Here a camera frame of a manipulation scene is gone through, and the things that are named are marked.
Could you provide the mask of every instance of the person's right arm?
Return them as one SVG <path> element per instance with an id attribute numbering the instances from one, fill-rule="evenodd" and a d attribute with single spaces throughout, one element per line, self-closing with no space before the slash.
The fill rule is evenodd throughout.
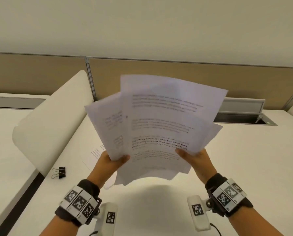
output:
<path id="1" fill-rule="evenodd" d="M 204 184 L 217 173 L 205 149 L 194 156 L 181 149 L 176 153 L 193 167 Z M 283 236 L 253 208 L 242 206 L 229 221 L 239 236 Z"/>

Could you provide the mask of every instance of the wrist-mounted device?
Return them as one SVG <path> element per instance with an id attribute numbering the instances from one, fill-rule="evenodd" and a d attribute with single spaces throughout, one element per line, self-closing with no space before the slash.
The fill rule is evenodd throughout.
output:
<path id="1" fill-rule="evenodd" d="M 77 227 L 89 224 L 98 213 L 102 202 L 98 198 L 99 191 L 99 187 L 94 183 L 81 180 L 65 195 L 55 214 L 65 221 L 73 222 Z"/>
<path id="2" fill-rule="evenodd" d="M 212 212 L 222 217 L 232 216 L 242 206 L 253 208 L 242 188 L 232 179 L 227 179 L 219 173 L 207 181 L 205 188 L 210 198 L 207 206 L 212 208 Z"/>

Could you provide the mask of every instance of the beige partition panel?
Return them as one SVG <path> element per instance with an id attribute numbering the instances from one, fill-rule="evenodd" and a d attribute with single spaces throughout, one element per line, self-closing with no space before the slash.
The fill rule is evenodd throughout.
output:
<path id="1" fill-rule="evenodd" d="M 0 54 L 0 93 L 51 95 L 82 69 L 80 57 Z"/>
<path id="2" fill-rule="evenodd" d="M 119 92 L 123 74 L 168 76 L 224 88 L 227 97 L 264 98 L 266 109 L 282 109 L 293 95 L 293 68 L 95 58 L 89 63 L 97 99 Z"/>

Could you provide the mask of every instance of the person's left arm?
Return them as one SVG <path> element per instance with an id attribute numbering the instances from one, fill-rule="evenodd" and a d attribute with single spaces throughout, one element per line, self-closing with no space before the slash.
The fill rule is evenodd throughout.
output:
<path id="1" fill-rule="evenodd" d="M 111 161 L 107 152 L 104 151 L 87 179 L 101 189 L 112 174 L 129 158 L 130 156 L 127 155 L 117 161 Z M 40 236 L 76 236 L 78 229 L 72 222 L 54 216 Z"/>

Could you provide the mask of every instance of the binder clip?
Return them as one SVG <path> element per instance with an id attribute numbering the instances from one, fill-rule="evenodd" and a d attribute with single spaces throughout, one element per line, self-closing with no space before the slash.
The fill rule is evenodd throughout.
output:
<path id="1" fill-rule="evenodd" d="M 52 172 L 55 173 L 51 176 L 51 179 L 59 177 L 59 179 L 65 177 L 65 167 L 59 167 L 59 169 L 52 168 Z"/>

